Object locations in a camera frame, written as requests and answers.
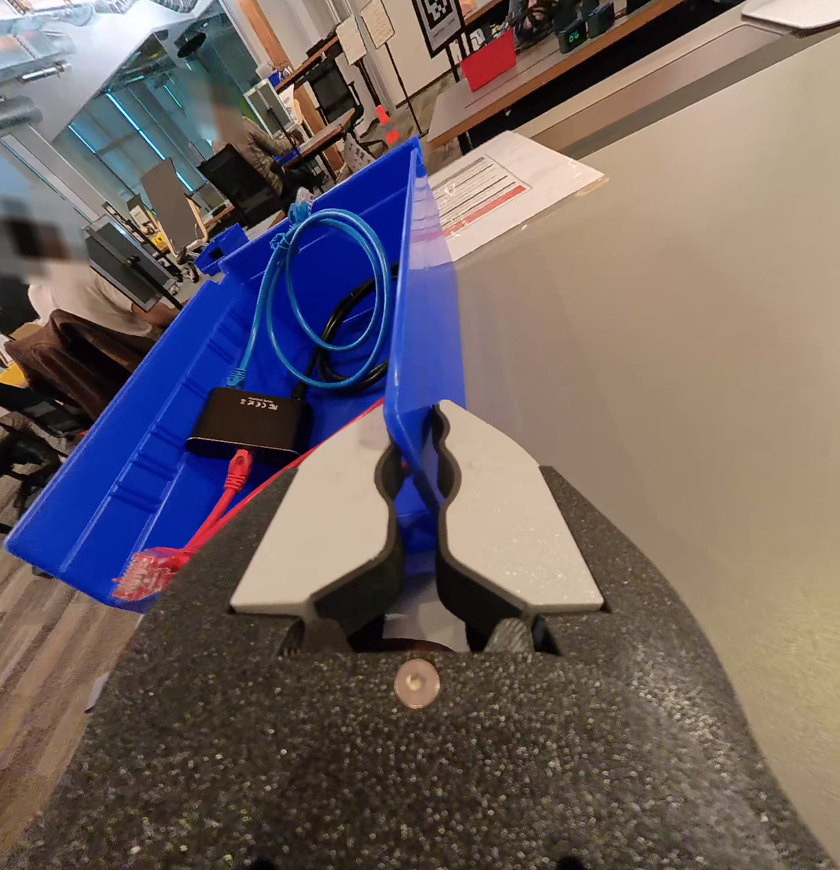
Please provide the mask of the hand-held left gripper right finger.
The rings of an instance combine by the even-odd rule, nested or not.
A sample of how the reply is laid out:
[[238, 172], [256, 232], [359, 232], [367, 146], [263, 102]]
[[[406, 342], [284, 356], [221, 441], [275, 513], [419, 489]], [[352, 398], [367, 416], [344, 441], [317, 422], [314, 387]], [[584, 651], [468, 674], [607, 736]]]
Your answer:
[[505, 619], [594, 614], [603, 594], [534, 457], [455, 402], [434, 408], [436, 587], [475, 638]]

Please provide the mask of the grey monitor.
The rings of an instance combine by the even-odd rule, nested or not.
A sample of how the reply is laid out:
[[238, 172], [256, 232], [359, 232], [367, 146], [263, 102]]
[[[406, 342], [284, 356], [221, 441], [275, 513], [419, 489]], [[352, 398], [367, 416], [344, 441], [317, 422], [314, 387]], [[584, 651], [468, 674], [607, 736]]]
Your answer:
[[197, 255], [208, 242], [208, 233], [172, 160], [161, 160], [143, 175], [141, 182], [172, 254]]

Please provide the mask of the black office chair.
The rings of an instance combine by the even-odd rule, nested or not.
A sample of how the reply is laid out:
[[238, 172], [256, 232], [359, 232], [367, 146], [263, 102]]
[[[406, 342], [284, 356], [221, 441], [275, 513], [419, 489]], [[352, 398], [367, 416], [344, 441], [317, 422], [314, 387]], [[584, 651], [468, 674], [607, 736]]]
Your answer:
[[198, 172], [232, 205], [235, 223], [250, 229], [284, 211], [282, 198], [232, 145], [197, 165]]

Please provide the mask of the tag board on stand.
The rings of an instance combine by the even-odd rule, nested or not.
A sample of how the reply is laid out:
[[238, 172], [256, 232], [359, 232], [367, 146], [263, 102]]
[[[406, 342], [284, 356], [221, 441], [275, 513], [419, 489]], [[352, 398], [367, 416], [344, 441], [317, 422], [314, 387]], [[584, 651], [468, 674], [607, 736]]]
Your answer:
[[431, 58], [458, 40], [465, 28], [459, 1], [411, 1], [411, 5]]

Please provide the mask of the brown jacket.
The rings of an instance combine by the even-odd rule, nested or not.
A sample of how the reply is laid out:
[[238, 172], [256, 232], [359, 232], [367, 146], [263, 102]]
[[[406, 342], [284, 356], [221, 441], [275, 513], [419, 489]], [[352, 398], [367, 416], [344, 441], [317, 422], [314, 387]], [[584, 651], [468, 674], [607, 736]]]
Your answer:
[[95, 422], [163, 335], [130, 335], [55, 310], [45, 325], [26, 324], [4, 350], [30, 389], [77, 408]]

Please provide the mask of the red plastic bin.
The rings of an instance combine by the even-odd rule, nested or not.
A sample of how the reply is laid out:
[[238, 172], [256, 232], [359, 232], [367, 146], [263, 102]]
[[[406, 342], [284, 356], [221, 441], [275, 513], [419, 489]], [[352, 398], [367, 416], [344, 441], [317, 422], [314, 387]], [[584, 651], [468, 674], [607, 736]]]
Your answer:
[[512, 28], [502, 30], [482, 48], [460, 61], [459, 69], [469, 92], [476, 93], [483, 87], [515, 68], [517, 51]]

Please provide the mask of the laminated instruction sheet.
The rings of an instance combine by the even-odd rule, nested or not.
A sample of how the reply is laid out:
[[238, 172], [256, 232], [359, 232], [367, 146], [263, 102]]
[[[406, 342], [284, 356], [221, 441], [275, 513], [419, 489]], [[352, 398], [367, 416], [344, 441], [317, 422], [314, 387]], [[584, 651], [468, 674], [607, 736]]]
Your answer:
[[522, 227], [607, 177], [538, 142], [506, 131], [430, 178], [452, 262]]

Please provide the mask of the black ethernet adapter box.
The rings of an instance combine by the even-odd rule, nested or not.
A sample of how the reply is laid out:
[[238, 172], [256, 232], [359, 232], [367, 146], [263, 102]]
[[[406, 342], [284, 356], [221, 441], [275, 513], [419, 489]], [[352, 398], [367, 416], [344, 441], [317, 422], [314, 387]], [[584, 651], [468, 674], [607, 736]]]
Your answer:
[[243, 450], [255, 461], [282, 466], [306, 452], [312, 417], [303, 399], [217, 387], [208, 393], [185, 450], [224, 460]]

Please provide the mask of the black monitor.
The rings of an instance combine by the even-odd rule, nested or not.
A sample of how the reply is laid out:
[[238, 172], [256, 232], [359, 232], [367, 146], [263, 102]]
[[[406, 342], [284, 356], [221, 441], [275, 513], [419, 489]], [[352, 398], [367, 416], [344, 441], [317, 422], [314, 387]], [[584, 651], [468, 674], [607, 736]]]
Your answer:
[[84, 243], [91, 268], [144, 312], [163, 300], [183, 308], [172, 293], [175, 276], [108, 217], [85, 227]]

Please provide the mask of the small blue plastic bin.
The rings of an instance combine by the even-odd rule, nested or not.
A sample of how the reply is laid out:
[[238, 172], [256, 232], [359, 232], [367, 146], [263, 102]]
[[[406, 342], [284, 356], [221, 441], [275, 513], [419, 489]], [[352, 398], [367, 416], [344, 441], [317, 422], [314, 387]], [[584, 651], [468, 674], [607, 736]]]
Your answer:
[[220, 232], [198, 252], [194, 266], [207, 277], [215, 277], [222, 272], [221, 261], [248, 244], [246, 231], [235, 223]]

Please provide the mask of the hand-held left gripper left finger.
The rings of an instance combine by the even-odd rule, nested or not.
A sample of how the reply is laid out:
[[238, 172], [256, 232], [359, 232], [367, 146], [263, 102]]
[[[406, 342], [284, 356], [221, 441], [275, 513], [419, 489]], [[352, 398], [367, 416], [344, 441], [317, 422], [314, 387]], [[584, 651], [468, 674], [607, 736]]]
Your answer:
[[383, 408], [372, 406], [230, 519], [230, 532], [251, 533], [230, 610], [328, 621], [347, 638], [381, 621], [404, 585], [403, 480]]

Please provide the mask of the white paper board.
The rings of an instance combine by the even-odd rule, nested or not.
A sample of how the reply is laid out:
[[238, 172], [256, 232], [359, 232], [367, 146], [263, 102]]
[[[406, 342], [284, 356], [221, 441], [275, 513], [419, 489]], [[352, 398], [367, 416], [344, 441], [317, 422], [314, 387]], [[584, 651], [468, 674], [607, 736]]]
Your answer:
[[346, 16], [337, 25], [336, 36], [348, 64], [357, 65], [366, 57], [368, 49], [354, 15]]
[[395, 27], [383, 1], [369, 1], [361, 8], [360, 16], [374, 48], [387, 47], [395, 35]]

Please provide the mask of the long blue plastic bin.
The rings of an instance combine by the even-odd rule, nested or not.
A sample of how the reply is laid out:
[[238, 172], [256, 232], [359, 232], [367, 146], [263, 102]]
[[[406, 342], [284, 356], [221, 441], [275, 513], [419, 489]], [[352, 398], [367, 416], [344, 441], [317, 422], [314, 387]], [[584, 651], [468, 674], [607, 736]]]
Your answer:
[[[431, 549], [434, 480], [424, 469], [432, 409], [465, 406], [455, 267], [417, 139], [396, 147], [314, 203], [359, 215], [398, 264], [390, 361], [367, 392], [310, 390], [309, 444], [382, 398], [384, 419], [415, 494], [396, 501], [409, 552]], [[209, 393], [226, 383], [248, 341], [256, 297], [280, 223], [221, 259], [222, 279], [198, 289], [93, 424], [4, 543], [13, 556], [103, 604], [130, 559], [185, 545], [222, 493], [227, 461], [197, 458], [185, 442]]]

